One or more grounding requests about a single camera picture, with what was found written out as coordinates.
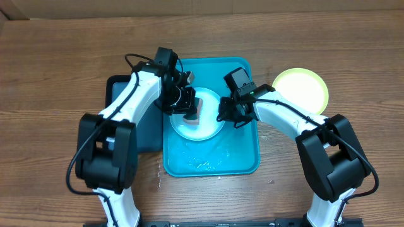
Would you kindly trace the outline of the green dish sponge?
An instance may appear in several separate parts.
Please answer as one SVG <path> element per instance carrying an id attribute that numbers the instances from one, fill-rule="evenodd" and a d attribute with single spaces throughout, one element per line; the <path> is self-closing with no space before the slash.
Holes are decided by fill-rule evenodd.
<path id="1" fill-rule="evenodd" d="M 199 125 L 199 118 L 201 115 L 201 109 L 203 106 L 203 100 L 201 98 L 195 98 L 195 113 L 187 113 L 183 116 L 183 121 L 189 125 Z"/>

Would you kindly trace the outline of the light blue plate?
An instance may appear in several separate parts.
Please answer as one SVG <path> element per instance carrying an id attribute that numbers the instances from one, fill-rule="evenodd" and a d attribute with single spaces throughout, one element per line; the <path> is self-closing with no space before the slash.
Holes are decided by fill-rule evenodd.
<path id="1" fill-rule="evenodd" d="M 224 122 L 217 122 L 218 106 L 220 97 L 208 88 L 195 88 L 196 98 L 203 101 L 199 124 L 192 125 L 184 121 L 182 115 L 171 115 L 169 117 L 171 126 L 178 135 L 192 141 L 203 141 L 210 139 L 220 132 Z"/>

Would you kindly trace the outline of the yellow-green plate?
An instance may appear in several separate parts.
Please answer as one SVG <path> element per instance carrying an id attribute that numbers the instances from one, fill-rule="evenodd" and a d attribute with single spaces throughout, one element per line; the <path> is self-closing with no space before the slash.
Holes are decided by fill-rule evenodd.
<path id="1" fill-rule="evenodd" d="M 275 78 L 272 87 L 288 101 L 314 114 L 322 114 L 328 105 L 326 83 L 308 69 L 287 69 Z"/>

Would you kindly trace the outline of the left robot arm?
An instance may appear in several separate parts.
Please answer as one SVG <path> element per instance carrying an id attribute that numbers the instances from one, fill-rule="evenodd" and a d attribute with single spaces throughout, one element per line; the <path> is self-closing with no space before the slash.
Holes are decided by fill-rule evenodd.
<path id="1" fill-rule="evenodd" d="M 197 99 L 191 71 L 178 70 L 176 61 L 139 62 L 121 94 L 99 114 L 86 113 L 78 129 L 77 152 L 66 172 L 75 172 L 96 195 L 107 216 L 105 226 L 138 226 L 131 185 L 138 164 L 137 126 L 151 105 L 167 115 L 196 114 Z"/>

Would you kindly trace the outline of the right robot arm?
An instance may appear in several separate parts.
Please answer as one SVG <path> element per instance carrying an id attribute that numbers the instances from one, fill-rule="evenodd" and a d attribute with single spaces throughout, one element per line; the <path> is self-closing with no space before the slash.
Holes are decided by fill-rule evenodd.
<path id="1" fill-rule="evenodd" d="M 310 113 L 273 87 L 232 87 L 218 106 L 217 121 L 240 128 L 252 120 L 271 125 L 296 142 L 304 176 L 314 192 L 306 213 L 309 226 L 348 226 L 342 212 L 373 167 L 344 116 Z"/>

